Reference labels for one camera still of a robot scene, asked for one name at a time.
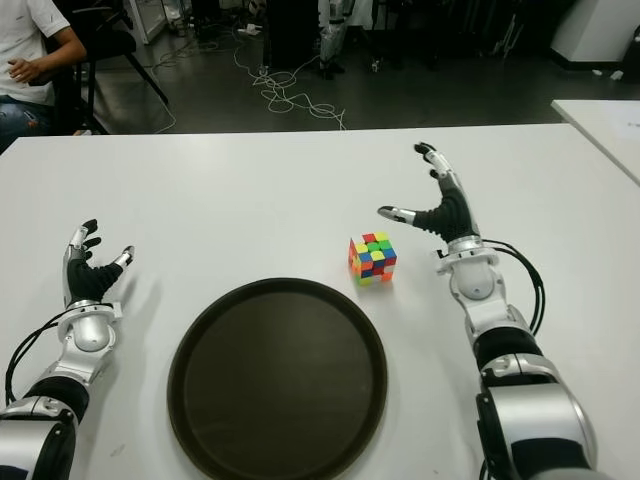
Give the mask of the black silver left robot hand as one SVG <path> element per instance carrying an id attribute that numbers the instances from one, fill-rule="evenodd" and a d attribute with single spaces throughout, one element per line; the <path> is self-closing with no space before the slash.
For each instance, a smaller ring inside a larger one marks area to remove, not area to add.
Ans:
<path id="1" fill-rule="evenodd" d="M 88 261 L 91 249 L 101 243 L 98 221 L 91 219 L 81 224 L 73 233 L 63 256 L 62 279 L 64 306 L 82 302 L 100 303 L 106 292 L 134 260 L 135 247 L 128 246 L 111 263 L 92 267 Z"/>

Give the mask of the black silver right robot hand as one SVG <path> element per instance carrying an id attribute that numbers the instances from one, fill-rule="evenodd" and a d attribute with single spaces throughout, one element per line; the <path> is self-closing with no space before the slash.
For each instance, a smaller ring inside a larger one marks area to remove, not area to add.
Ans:
<path id="1" fill-rule="evenodd" d="M 425 142 L 415 144 L 414 150 L 431 166 L 430 176 L 437 181 L 441 193 L 439 205 L 420 211 L 385 205 L 379 207 L 377 213 L 388 220 L 435 234 L 447 244 L 464 237 L 479 237 L 464 189 L 444 155 Z"/>

